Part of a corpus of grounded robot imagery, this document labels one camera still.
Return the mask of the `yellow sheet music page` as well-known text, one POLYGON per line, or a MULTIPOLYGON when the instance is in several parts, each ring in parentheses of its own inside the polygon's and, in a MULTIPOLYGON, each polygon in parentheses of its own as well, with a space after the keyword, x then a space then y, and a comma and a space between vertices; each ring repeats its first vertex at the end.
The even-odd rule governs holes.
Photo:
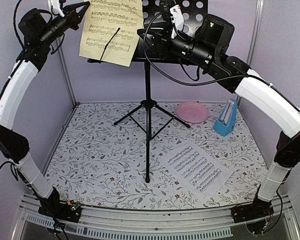
POLYGON ((129 67, 143 27, 140 0, 91 0, 85 13, 79 55, 129 67))

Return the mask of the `black music stand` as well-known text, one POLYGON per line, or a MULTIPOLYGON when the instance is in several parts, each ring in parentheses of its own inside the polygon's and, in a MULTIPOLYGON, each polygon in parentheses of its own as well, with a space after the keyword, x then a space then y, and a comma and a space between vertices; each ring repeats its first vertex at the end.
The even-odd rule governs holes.
MULTIPOLYGON (((149 23, 144 25, 143 29, 146 29, 146 34, 148 32, 149 29, 163 29, 165 31, 162 40, 165 40, 167 37, 170 36, 169 32, 171 32, 173 30, 172 24, 170 21, 164 21, 162 16, 163 16, 163 12, 158 12, 156 14, 154 14, 154 16, 152 17, 152 19, 150 20, 149 23)), ((140 105, 138 107, 136 107, 135 109, 133 109, 132 111, 130 111, 129 113, 127 113, 125 116, 123 116, 122 118, 120 118, 118 121, 114 122, 114 125, 118 125, 120 122, 122 122, 123 120, 125 120, 126 118, 131 118, 131 120, 133 120, 138 127, 141 128, 141 130, 143 130, 146 133, 146 176, 145 176, 145 182, 149 183, 150 182, 150 141, 156 137, 156 135, 158 133, 160 133, 169 123, 167 122, 165 125, 163 125, 163 127, 161 127, 155 134, 152 134, 152 120, 151 120, 151 110, 152 108, 157 108, 158 110, 160 110, 161 112, 163 112, 164 114, 168 115, 170 117, 170 120, 176 120, 179 123, 181 123, 182 125, 184 125, 185 127, 189 128, 190 125, 187 124, 186 122, 182 121, 180 118, 174 116, 172 113, 168 112, 167 110, 163 109, 162 107, 160 107, 158 105, 158 103, 151 99, 151 78, 150 78, 150 69, 151 67, 153 67, 155 70, 157 70, 159 73, 161 73, 163 76, 167 77, 168 79, 172 80, 175 83, 179 83, 182 85, 186 85, 189 86, 189 83, 185 83, 182 82, 180 80, 177 80, 171 76, 169 76, 167 73, 163 72, 162 70, 158 69, 158 67, 156 67, 154 65, 154 62, 164 62, 164 60, 167 60, 168 63, 179 63, 179 65, 181 66, 181 68, 183 68, 183 64, 181 61, 180 57, 172 57, 169 56, 169 53, 167 52, 167 50, 165 49, 165 53, 164 54, 147 54, 147 53, 143 53, 142 52, 142 47, 141 44, 143 43, 143 40, 140 38, 140 42, 138 44, 138 47, 136 49, 136 53, 134 54, 132 60, 134 62, 143 62, 144 63, 144 70, 145 70, 145 92, 146 92, 146 99, 140 102, 140 105), (133 114, 140 110, 141 108, 145 108, 146 110, 146 128, 143 128, 134 118, 133 118, 133 114)))

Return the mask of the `blue metronome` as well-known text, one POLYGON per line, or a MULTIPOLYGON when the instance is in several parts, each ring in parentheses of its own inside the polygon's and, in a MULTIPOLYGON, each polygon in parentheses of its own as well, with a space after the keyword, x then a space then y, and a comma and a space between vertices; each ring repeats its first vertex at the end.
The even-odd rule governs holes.
POLYGON ((237 101, 231 98, 226 102, 220 116, 214 123, 213 129, 219 135, 225 137, 234 130, 236 119, 237 101))

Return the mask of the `white sheet music page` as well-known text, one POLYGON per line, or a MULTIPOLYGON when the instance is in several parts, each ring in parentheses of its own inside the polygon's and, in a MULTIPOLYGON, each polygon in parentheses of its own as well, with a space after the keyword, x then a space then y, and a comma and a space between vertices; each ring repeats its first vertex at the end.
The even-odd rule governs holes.
POLYGON ((176 146, 159 158, 162 165, 201 202, 207 202, 233 171, 224 167, 191 141, 176 146))

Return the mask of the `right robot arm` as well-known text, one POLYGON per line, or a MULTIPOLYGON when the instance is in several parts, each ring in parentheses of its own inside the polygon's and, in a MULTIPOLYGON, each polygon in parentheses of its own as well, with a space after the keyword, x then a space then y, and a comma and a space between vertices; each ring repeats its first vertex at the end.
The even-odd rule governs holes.
POLYGON ((184 21, 180 13, 163 12, 162 17, 162 22, 152 20, 137 31, 159 58, 174 54, 201 67, 213 82, 254 104, 282 130, 274 161, 257 190, 255 202, 248 208, 252 218, 259 218, 267 211, 267 204, 291 169, 300 161, 300 109, 247 63, 226 54, 235 30, 231 23, 207 14, 194 37, 190 37, 183 32, 184 21))

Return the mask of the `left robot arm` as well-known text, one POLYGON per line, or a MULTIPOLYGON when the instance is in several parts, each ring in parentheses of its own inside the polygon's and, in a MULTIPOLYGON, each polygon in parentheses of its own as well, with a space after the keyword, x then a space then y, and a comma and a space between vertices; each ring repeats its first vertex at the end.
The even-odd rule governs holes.
POLYGON ((28 140, 12 130, 16 112, 31 81, 42 69, 51 50, 51 44, 68 29, 78 30, 90 2, 82 1, 63 6, 61 1, 48 1, 49 10, 31 9, 15 24, 24 40, 22 51, 0 93, 0 151, 25 179, 45 209, 60 217, 64 206, 59 195, 44 178, 29 152, 28 140))

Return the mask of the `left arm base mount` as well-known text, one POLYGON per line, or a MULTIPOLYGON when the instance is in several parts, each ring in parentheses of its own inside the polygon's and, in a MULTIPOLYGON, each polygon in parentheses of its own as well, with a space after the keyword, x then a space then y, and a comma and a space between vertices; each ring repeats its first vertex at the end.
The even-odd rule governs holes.
POLYGON ((38 197, 40 207, 38 212, 45 216, 64 221, 78 223, 81 216, 81 203, 73 200, 60 200, 58 191, 52 192, 48 198, 38 197))

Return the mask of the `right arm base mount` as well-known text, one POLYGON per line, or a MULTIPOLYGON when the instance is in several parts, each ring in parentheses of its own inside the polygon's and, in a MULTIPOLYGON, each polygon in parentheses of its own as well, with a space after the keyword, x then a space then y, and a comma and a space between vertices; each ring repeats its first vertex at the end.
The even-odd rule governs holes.
POLYGON ((241 205, 238 204, 231 208, 231 216, 234 223, 241 223, 265 216, 270 216, 274 213, 272 202, 265 202, 260 199, 254 199, 252 203, 241 205))

